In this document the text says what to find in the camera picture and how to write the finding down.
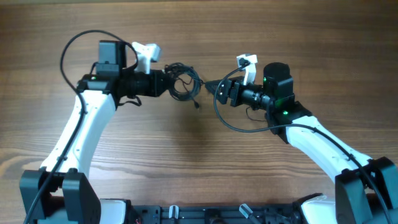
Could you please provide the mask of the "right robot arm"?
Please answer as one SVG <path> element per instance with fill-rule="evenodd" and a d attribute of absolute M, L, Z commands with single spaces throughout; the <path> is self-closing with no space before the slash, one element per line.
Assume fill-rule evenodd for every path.
<path fill-rule="evenodd" d="M 397 166 L 373 159 L 345 144 L 295 100 L 294 81 L 285 63 L 263 69 L 262 84 L 253 82 L 256 66 L 238 63 L 243 77 L 227 74 L 206 82 L 213 103 L 248 105 L 265 112 L 266 130 L 301 150 L 333 181 L 335 197 L 313 194 L 298 201 L 298 223 L 397 223 Z"/>

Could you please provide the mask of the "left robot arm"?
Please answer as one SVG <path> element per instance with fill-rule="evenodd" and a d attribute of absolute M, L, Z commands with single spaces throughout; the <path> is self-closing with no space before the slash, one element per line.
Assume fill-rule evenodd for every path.
<path fill-rule="evenodd" d="M 122 105 L 140 106 L 140 96 L 158 97 L 174 81 L 150 65 L 157 44 L 102 40 L 99 59 L 74 88 L 74 109 L 60 139 L 37 170 L 26 170 L 20 191 L 25 223 L 135 223 L 139 216 L 126 199 L 100 199 L 88 176 L 104 128 Z"/>

